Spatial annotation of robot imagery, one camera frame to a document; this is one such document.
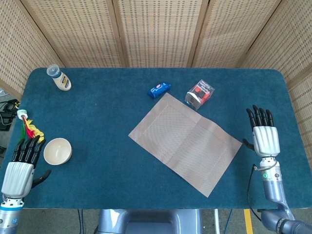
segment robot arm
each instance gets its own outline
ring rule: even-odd
[[[24,198],[30,190],[42,183],[51,173],[48,170],[43,176],[33,180],[43,140],[36,146],[39,136],[22,139],[16,146],[12,161],[9,162],[2,184],[3,202],[0,205],[0,234],[15,234],[24,206]]]
[[[275,157],[280,153],[277,129],[274,127],[269,110],[253,106],[254,114],[247,109],[254,145],[243,139],[244,144],[262,157],[260,168],[253,170],[262,174],[263,187],[267,200],[274,202],[277,209],[265,210],[261,214],[262,224],[270,231],[278,234],[308,234],[312,226],[296,221],[286,201],[280,165]]]

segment table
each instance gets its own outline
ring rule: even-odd
[[[34,70],[21,108],[50,140],[63,137],[73,147],[72,158],[51,166],[43,152],[35,177],[52,169],[50,177],[25,199],[26,208],[173,209],[247,208],[246,190],[252,164],[261,158],[242,146],[227,171],[206,198],[181,177],[132,141],[128,134],[159,101],[147,92],[159,82],[184,101],[200,79],[214,88],[198,112],[226,132],[252,142],[246,108],[270,109],[279,132],[281,164],[289,206],[312,206],[312,177],[282,75],[275,70],[187,68],[63,68],[72,89],[59,90],[45,72]],[[20,138],[17,121],[4,169]],[[269,208],[260,173],[252,179],[251,203]]]

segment woven panel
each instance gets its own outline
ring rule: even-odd
[[[274,68],[291,81],[312,63],[312,1],[283,0],[243,67]]]
[[[312,74],[290,90],[299,130],[312,167]]]
[[[104,0],[22,0],[67,67],[119,67]]]
[[[51,63],[63,65],[13,0],[0,1],[0,79],[21,98],[29,74]]]
[[[201,0],[118,0],[132,67],[185,67]]]
[[[276,0],[212,0],[195,67],[235,67]]]

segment white robotic hand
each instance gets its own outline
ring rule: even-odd
[[[253,131],[253,143],[246,139],[243,143],[253,149],[260,157],[275,157],[280,153],[277,128],[274,127],[273,117],[269,110],[266,112],[253,105],[254,114],[247,109]]]
[[[43,140],[36,146],[38,140],[39,136],[28,139],[25,143],[24,139],[22,139],[17,144],[12,161],[9,162],[6,168],[2,184],[1,192],[6,198],[20,199],[26,197],[32,188],[50,175],[51,170],[48,170],[45,175],[33,180],[40,151],[45,143],[45,140]]]

